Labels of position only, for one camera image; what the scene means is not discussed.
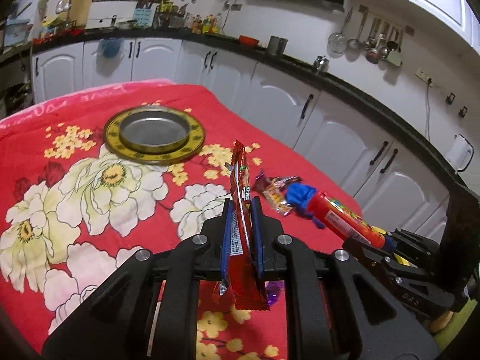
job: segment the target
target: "floral tablecloth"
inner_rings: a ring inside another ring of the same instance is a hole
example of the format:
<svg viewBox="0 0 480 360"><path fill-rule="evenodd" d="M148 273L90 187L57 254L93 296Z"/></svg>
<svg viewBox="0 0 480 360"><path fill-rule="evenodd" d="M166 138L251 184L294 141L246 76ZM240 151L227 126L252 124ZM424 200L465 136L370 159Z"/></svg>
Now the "floral tablecloth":
<svg viewBox="0 0 480 360"><path fill-rule="evenodd" d="M191 112L206 130L197 156L172 166L119 159L102 142L116 112L161 104ZM288 147L227 110L207 89L164 81L113 85L51 100L0 123L0 302L38 352L48 334L139 248L173 249L221 214L230 195L231 147L247 146L250 174L299 175L360 214L356 202ZM341 246L291 214L266 215L284 231L324 252ZM285 359L284 295L270 311L236 310L231 298L213 302L202 282L197 358Z"/></svg>

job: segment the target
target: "silver screw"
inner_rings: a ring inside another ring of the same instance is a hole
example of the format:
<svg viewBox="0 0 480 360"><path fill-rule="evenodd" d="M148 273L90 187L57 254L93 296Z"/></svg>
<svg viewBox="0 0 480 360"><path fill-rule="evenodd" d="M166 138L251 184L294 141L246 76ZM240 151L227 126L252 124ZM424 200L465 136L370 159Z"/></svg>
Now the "silver screw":
<svg viewBox="0 0 480 360"><path fill-rule="evenodd" d="M346 250L339 249L335 252L335 258L340 261L346 261L348 260L350 255Z"/></svg>
<svg viewBox="0 0 480 360"><path fill-rule="evenodd" d="M135 253L135 258L138 261L145 261L150 257L150 252L146 249L141 249Z"/></svg>
<svg viewBox="0 0 480 360"><path fill-rule="evenodd" d="M207 242L208 238L206 235L203 234L197 234L192 238L192 241L196 245L203 245Z"/></svg>
<svg viewBox="0 0 480 360"><path fill-rule="evenodd" d="M282 234L277 237L277 241L282 245L289 245L292 243L292 237L288 234Z"/></svg>

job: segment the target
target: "barcode label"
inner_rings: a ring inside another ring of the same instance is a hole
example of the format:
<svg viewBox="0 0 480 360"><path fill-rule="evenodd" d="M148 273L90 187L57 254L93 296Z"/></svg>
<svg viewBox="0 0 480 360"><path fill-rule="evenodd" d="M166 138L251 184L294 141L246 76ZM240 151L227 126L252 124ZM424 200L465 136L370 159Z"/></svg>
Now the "barcode label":
<svg viewBox="0 0 480 360"><path fill-rule="evenodd" d="M240 240L239 223L236 212L232 212L232 231L230 235L230 256L243 254L242 241Z"/></svg>
<svg viewBox="0 0 480 360"><path fill-rule="evenodd" d="M350 226L347 221L340 218L332 210L330 210L327 213L327 215L325 216L325 219L327 220L327 222L330 223L330 225L334 226L338 231L340 231L343 235L345 235L345 237L347 238L352 237L359 240L363 240L369 244L371 243L368 239L363 237L363 235L357 232L352 226Z"/></svg>

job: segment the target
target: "power outlet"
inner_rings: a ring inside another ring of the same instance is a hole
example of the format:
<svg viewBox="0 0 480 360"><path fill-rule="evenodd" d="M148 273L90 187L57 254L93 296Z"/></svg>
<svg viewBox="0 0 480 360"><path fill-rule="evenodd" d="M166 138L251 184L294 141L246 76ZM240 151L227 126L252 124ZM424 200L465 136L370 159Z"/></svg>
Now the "power outlet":
<svg viewBox="0 0 480 360"><path fill-rule="evenodd" d="M430 86L434 86L434 79L425 73L425 71L423 71L421 68L417 69L415 75L426 84L428 84L428 79L431 79Z"/></svg>

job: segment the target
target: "flower center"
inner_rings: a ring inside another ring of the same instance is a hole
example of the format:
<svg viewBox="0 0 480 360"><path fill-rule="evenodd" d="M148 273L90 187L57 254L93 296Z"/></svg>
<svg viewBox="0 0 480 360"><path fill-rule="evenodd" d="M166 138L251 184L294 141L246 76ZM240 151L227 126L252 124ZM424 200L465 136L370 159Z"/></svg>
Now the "flower center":
<svg viewBox="0 0 480 360"><path fill-rule="evenodd" d="M27 219L18 225L18 239L26 244L33 238L33 229L30 221Z"/></svg>
<svg viewBox="0 0 480 360"><path fill-rule="evenodd" d="M125 168L115 163L102 172L101 183L106 187L116 187L122 183L126 174Z"/></svg>

